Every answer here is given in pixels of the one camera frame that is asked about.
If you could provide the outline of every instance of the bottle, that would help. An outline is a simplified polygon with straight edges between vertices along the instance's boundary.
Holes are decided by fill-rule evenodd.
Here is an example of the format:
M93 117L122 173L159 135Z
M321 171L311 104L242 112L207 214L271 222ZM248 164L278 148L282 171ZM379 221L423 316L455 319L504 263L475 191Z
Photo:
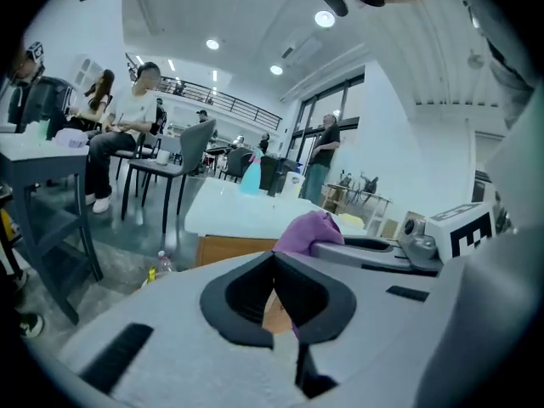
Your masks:
M250 160L252 163L246 170L240 183L240 192L248 195L258 195L258 189L261 186L261 157L263 152L256 148Z
M156 266L156 272L157 274L164 274L168 272L175 272L172 264L172 260L170 260L170 257L164 252L159 251L159 263Z

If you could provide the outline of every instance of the railing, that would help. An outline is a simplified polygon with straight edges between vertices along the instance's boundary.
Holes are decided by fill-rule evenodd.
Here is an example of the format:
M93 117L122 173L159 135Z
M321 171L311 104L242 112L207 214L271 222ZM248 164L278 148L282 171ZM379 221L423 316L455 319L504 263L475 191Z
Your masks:
M128 58L128 71L131 79L136 80L136 65ZM214 91L196 83L184 82L171 77L161 77L161 81L156 89L166 94L178 95L187 99L201 101L204 105L212 105L223 111L231 112L242 118L255 121L262 126L277 130L281 118L266 110L260 109L256 105L251 105L246 101L232 97L226 93Z

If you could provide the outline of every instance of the purple cloth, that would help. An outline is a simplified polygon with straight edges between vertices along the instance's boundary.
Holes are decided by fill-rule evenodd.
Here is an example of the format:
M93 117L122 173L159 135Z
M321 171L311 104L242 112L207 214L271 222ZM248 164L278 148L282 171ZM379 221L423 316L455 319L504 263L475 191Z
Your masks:
M309 212L294 219L276 242L273 251L310 255L315 241L343 244L342 233L329 212Z

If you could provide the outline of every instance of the black pants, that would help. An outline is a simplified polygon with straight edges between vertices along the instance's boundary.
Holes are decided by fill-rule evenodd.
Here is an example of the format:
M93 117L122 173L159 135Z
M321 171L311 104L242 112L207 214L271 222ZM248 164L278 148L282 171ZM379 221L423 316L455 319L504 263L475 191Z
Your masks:
M98 199L111 195L110 156L118 150L134 151L136 142L128 133L101 133L89 141L85 194Z

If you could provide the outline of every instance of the long hair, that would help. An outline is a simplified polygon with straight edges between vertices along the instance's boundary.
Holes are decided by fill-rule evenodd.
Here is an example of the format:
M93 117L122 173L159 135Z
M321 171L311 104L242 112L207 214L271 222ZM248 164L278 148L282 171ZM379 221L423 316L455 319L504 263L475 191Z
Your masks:
M99 85L98 89L96 88L96 83L93 83L93 85L88 89L88 91L85 93L86 97L88 97L90 94L94 94L94 98L88 104L91 110L97 111L104 96L110 95L111 85L113 85L115 78L116 76L113 74L112 70L104 70L102 83Z

